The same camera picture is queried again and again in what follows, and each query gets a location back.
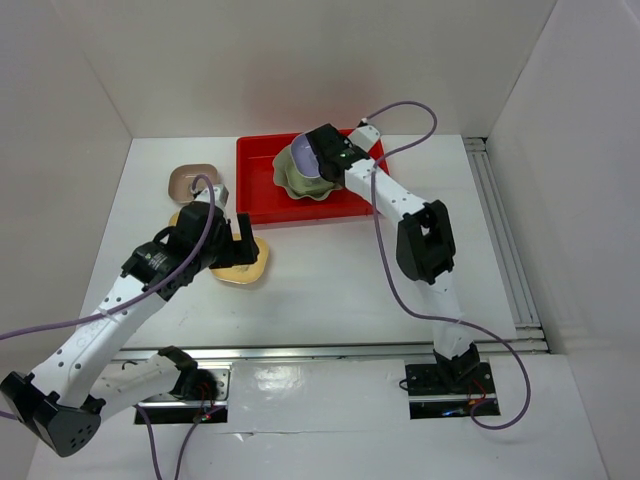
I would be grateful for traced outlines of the large green scalloped bowl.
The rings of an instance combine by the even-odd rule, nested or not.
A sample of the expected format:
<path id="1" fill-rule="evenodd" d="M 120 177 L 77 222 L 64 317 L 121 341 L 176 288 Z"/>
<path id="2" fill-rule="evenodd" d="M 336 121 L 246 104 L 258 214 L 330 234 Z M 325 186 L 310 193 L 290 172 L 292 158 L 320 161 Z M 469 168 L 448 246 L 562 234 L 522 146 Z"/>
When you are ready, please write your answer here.
<path id="1" fill-rule="evenodd" d="M 273 183 L 278 186 L 283 188 L 287 195 L 293 199 L 293 200 L 301 200 L 303 198 L 310 198 L 312 200 L 315 201 L 324 201 L 326 200 L 333 192 L 336 191 L 340 191 L 343 189 L 343 187 L 339 184 L 339 183 L 334 183 L 335 186 L 332 190 L 330 190 L 329 192 L 326 192 L 323 195 L 320 196 L 311 196 L 311 195 L 298 195 L 296 194 L 289 186 L 289 182 L 286 176 L 286 171 L 291 168 L 291 167 L 295 167 L 293 160 L 292 160 L 292 156 L 291 156 L 291 150 L 290 150 L 290 146 L 286 146 L 284 149 L 282 149 L 274 158 L 273 160 L 273 168 L 274 168 L 274 173 L 273 173 Z"/>

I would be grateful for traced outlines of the purple square panda plate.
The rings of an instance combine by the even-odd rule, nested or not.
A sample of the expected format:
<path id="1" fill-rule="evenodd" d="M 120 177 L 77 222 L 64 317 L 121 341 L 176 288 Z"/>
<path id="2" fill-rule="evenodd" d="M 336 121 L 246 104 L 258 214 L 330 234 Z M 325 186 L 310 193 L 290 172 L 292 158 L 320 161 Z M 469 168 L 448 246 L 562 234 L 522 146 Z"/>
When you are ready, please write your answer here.
<path id="1" fill-rule="evenodd" d="M 305 133 L 297 135 L 290 145 L 297 171 L 305 178 L 319 178 L 319 163 Z"/>

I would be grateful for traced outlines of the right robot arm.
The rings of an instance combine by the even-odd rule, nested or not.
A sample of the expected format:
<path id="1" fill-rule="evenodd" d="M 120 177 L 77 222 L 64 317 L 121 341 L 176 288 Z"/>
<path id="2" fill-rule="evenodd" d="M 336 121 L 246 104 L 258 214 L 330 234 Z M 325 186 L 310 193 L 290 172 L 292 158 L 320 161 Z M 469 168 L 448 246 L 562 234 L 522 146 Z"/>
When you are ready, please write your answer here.
<path id="1" fill-rule="evenodd" d="M 299 172 L 345 187 L 368 202 L 383 269 L 392 295 L 408 315 L 432 323 L 436 379 L 448 392 L 460 391 L 480 364 L 474 340 L 462 321 L 452 272 L 456 245 L 446 205 L 414 195 L 382 170 L 370 155 L 380 133 L 361 123 L 349 136 L 330 124 L 302 135 L 294 147 Z M 394 285 L 384 246 L 380 220 L 395 232 L 395 264 L 420 294 L 425 313 L 410 309 Z"/>

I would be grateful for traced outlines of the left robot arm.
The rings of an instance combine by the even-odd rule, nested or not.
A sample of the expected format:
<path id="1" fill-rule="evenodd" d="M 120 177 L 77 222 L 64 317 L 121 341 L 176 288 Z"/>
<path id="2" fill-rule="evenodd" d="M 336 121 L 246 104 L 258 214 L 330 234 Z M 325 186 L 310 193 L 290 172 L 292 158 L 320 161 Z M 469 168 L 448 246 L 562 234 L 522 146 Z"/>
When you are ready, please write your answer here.
<path id="1" fill-rule="evenodd" d="M 58 456 L 69 457 L 120 411 L 162 394 L 190 399 L 200 384 L 213 385 L 213 377 L 175 346 L 113 374 L 105 369 L 200 272 L 256 262 L 250 217 L 240 213 L 237 220 L 235 237 L 222 207 L 193 201 L 181 209 L 176 225 L 138 246 L 91 321 L 31 372 L 11 372 L 2 381 L 1 394 L 17 420 Z"/>

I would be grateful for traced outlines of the yellow square panda plate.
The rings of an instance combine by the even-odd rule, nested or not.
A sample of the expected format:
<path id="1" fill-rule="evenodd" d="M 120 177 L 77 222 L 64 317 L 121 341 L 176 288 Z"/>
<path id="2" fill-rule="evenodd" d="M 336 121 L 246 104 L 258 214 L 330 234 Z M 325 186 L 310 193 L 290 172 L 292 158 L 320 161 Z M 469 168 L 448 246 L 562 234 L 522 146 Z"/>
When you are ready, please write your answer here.
<path id="1" fill-rule="evenodd" d="M 257 282 L 266 270 L 270 248 L 263 238 L 256 236 L 254 240 L 259 250 L 255 263 L 211 269 L 212 275 L 222 282 L 234 285 L 248 285 Z"/>

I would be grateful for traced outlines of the green square plate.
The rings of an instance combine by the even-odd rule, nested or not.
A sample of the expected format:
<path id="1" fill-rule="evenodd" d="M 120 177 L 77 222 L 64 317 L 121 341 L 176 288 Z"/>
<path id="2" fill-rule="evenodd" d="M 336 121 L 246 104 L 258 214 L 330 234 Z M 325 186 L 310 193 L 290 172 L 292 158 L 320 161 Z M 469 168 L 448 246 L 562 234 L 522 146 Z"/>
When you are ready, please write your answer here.
<path id="1" fill-rule="evenodd" d="M 289 168 L 286 171 L 286 176 L 290 188 L 298 195 L 320 196 L 335 186 L 333 182 L 329 182 L 321 176 L 304 176 L 295 167 Z"/>

